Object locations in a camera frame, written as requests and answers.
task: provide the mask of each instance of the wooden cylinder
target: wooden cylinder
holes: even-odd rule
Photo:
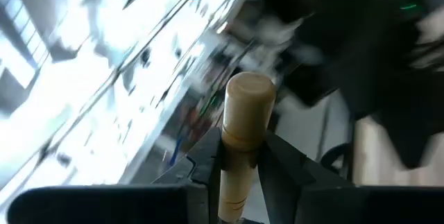
[[[242,72],[228,81],[225,91],[222,141],[225,146],[221,172],[219,218],[232,223],[241,215],[257,151],[264,141],[275,101],[275,86],[264,75]]]

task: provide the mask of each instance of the green light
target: green light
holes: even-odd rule
[[[412,9],[412,8],[415,8],[415,7],[416,7],[416,4],[413,4],[413,5],[410,5],[410,6],[403,6],[400,9],[401,10],[408,10],[408,9]]]

